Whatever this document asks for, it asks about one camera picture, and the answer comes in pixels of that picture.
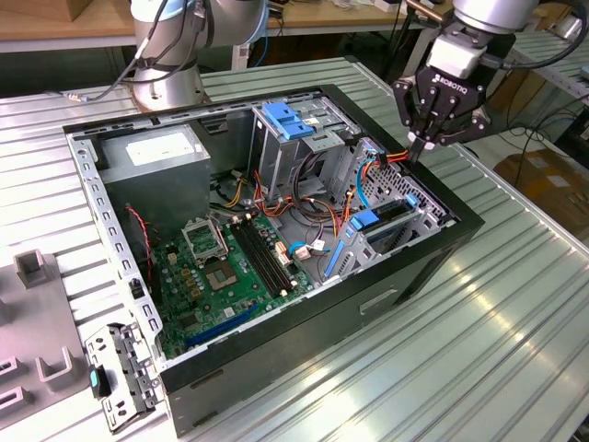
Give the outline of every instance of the cardboard box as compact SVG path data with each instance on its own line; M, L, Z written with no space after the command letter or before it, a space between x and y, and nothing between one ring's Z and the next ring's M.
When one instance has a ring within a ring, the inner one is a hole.
M521 155L512 155L495 167L514 184ZM519 192L581 241L589 238L589 180L550 149L525 155Z
M0 10L74 21L92 0L0 0Z

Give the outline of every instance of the green motherboard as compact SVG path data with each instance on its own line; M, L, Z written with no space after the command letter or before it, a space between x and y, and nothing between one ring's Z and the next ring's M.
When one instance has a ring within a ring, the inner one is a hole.
M280 239L268 218L259 215L252 225L278 262L274 244ZM206 231L202 237L194 236L196 231L189 235L192 250L181 234L153 249L161 287L161 296L154 298L164 323L159 339L167 357L181 355L192 345L206 342L313 289L312 280L293 263L283 267L288 279L295 282L292 290L286 296L271 293L230 226L223 226L221 232L228 253L205 263L197 264L192 253L215 245L214 237Z

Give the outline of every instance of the ram slot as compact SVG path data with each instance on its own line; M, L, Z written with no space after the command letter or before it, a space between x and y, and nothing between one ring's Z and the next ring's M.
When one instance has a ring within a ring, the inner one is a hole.
M292 290L290 280L254 226L247 222L234 225L231 232L272 297L279 297L283 290Z

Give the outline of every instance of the metal workbench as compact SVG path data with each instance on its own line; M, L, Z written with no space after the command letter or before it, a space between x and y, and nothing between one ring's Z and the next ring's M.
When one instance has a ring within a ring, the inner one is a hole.
M547 60L562 52L570 43L547 30L517 34L517 41L510 55L519 63ZM571 55L558 63L534 72L552 85L578 99L589 95L589 81L580 75L581 68L589 65L589 41L584 41Z
M343 59L204 76L213 99L328 82L405 136L387 87ZM0 100L0 262L57 254L82 340L126 313L60 127L134 112L123 88ZM423 162L479 234L411 301L183 440L567 440L589 413L589 250L460 146ZM160 404L118 439L174 437ZM89 390L0 433L46 438L110 440Z

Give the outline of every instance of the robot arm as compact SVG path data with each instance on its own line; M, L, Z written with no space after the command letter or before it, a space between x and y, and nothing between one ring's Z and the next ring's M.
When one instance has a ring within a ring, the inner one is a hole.
M151 111L206 100L197 51L255 41L268 20L265 0L133 0L131 12L141 63L127 83Z
M425 12L417 0L409 8ZM487 93L479 69L536 69L556 63L574 51L587 34L587 20L577 41L567 50L545 62L513 65L490 53L499 38L524 28L538 4L548 0L454 0L454 14L441 22L440 35L431 49L426 66L416 76L401 78L393 85L403 125L410 128L410 160L416 161L423 149L435 145L465 143L484 136L491 125L482 108ZM578 17L587 17L580 0L559 0L576 8ZM456 128L456 122L462 122Z

